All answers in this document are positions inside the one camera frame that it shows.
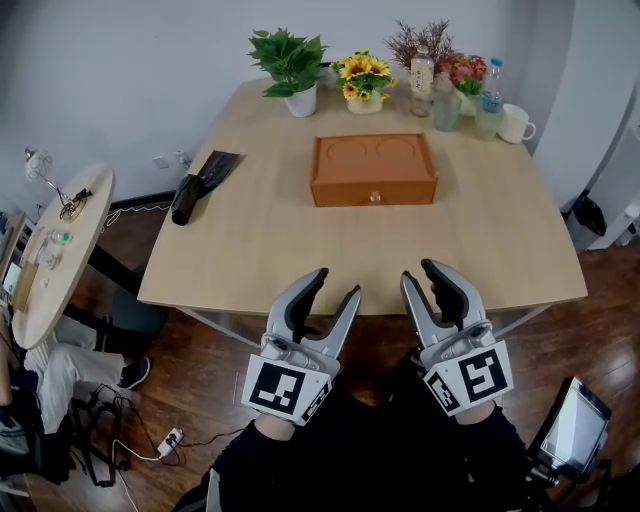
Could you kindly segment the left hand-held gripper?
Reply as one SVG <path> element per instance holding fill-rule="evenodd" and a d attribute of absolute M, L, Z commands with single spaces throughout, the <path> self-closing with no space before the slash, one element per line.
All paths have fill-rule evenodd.
<path fill-rule="evenodd" d="M 249 360 L 243 405 L 304 426 L 332 390 L 362 293 L 359 285 L 348 292 L 323 330 L 306 325 L 328 274 L 319 268 L 303 275 L 272 304 L 261 352 Z"/>

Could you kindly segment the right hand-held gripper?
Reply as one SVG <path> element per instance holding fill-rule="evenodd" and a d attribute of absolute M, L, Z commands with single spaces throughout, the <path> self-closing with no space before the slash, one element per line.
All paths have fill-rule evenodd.
<path fill-rule="evenodd" d="M 487 319 L 478 290 L 442 262 L 425 258 L 421 266 L 431 282 L 439 319 L 408 271 L 401 275 L 400 291 L 412 328 L 426 348 L 420 353 L 423 381 L 442 410 L 454 416 L 511 391 L 506 342 L 495 339 L 490 323 L 478 324 Z M 445 339 L 444 327 L 468 329 Z"/>

